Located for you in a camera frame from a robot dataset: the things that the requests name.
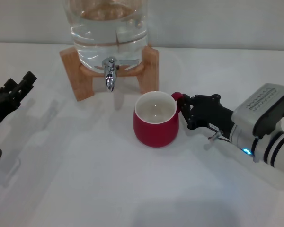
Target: water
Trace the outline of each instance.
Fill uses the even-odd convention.
[[[147,6],[137,10],[116,3],[102,3],[82,11],[67,12],[79,58],[86,67],[102,72],[102,61],[139,60],[147,45]]]
[[[174,106],[170,102],[162,100],[152,100],[142,103],[137,110],[139,117],[149,123],[166,122],[174,113]]]

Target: white wall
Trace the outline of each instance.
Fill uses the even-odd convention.
[[[154,46],[284,50],[284,0],[149,0]],[[0,41],[71,43],[62,0],[0,0]]]

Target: red mug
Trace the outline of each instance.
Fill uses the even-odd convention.
[[[134,107],[133,129],[141,143],[161,148],[174,141],[179,130],[180,112],[176,101],[180,98],[183,95],[179,92],[170,96],[151,91],[138,99]]]

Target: faucet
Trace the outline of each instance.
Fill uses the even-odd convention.
[[[113,92],[115,88],[115,81],[117,80],[117,70],[119,66],[116,66],[117,59],[109,57],[103,60],[102,67],[104,68],[104,78],[106,87],[109,91]]]

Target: mug handle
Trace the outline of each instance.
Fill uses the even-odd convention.
[[[171,96],[174,98],[174,100],[175,100],[176,102],[178,102],[178,100],[184,98],[183,95],[182,95],[182,93],[180,93],[180,92],[175,92],[175,93],[172,94]],[[181,109],[180,109],[180,107],[179,107],[178,104],[177,104],[177,112],[178,112],[178,113],[181,112]]]

